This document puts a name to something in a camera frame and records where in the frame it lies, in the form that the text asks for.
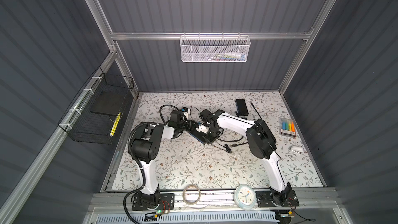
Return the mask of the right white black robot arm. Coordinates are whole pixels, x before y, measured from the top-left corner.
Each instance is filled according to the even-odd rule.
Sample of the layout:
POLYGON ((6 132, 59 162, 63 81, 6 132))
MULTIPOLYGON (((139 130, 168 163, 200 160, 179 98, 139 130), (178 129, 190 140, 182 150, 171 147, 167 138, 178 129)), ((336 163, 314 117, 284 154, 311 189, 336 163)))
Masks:
POLYGON ((246 120, 222 110, 211 113, 207 109, 200 113, 200 118, 203 123, 196 124, 189 131, 190 135, 203 144, 215 142, 225 129, 242 135, 246 138, 251 153, 261 160, 267 172, 271 201, 276 206, 284 206, 288 203, 293 190, 280 170, 276 139, 264 120, 246 120))

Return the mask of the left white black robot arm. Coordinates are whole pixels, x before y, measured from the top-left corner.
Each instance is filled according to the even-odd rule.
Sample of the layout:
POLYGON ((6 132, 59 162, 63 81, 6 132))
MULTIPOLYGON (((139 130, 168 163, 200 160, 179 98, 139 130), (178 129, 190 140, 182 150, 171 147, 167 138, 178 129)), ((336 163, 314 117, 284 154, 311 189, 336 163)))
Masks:
POLYGON ((127 152, 140 170, 140 187, 133 191, 137 204, 155 208, 161 201, 160 186, 155 174, 155 158, 162 140, 176 139, 189 127, 189 109, 170 105, 174 110, 170 120, 161 117, 162 122, 141 122, 129 134, 127 152))

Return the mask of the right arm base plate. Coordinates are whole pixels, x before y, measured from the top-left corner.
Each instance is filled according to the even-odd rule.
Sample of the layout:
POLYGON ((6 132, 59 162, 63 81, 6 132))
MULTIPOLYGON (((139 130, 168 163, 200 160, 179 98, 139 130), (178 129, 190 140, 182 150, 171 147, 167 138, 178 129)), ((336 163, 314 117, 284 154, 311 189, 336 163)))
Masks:
POLYGON ((272 189, 255 191, 258 207, 298 207, 300 205, 296 193, 292 189, 277 192, 272 189))

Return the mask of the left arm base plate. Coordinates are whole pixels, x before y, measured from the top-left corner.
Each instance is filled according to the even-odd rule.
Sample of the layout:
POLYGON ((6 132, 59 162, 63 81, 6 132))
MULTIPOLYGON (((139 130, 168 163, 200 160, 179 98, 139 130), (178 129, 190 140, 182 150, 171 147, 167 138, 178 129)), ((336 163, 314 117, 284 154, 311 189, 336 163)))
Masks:
POLYGON ((155 211, 155 210, 173 210, 175 194, 154 194, 146 195, 142 192, 132 197, 133 211, 155 211))

